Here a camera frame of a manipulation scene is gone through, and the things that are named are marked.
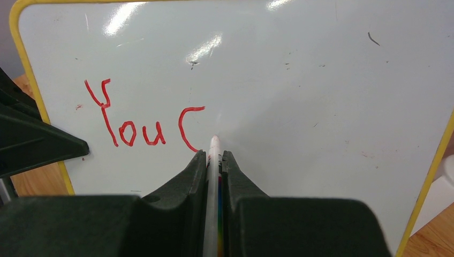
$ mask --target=wooden table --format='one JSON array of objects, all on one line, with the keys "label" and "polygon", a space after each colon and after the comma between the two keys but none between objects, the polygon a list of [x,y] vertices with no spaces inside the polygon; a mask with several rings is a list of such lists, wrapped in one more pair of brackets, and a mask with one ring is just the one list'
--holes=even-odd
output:
[{"label": "wooden table", "polygon": [[[34,99],[32,89],[25,75],[13,81],[22,91]],[[68,195],[68,190],[57,163],[14,175],[11,180],[19,196]]]},{"label": "wooden table", "polygon": [[[34,98],[25,75],[13,81]],[[454,154],[453,137],[448,144],[445,156],[451,154]],[[11,180],[19,196],[68,195],[57,163],[14,175]],[[409,239],[404,256],[454,256],[454,204]]]}]

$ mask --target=white object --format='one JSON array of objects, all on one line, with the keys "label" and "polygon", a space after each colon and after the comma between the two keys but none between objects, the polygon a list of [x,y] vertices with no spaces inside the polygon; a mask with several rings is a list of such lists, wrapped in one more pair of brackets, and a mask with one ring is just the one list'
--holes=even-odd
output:
[{"label": "white object", "polygon": [[203,256],[217,256],[218,177],[221,160],[221,142],[219,137],[214,135],[208,150],[207,212],[205,215],[205,233],[203,234]]},{"label": "white object", "polygon": [[[443,0],[35,4],[18,28],[52,125],[90,146],[65,162],[76,194],[167,182],[194,155],[182,116],[190,146],[218,134],[269,195],[365,202],[396,252],[453,110],[453,12]],[[157,125],[166,144],[148,145],[141,128],[154,143]]]},{"label": "white object", "polygon": [[454,202],[454,183],[451,179],[454,175],[454,155],[442,160],[437,172],[440,172],[441,176],[431,184],[411,235]]}]

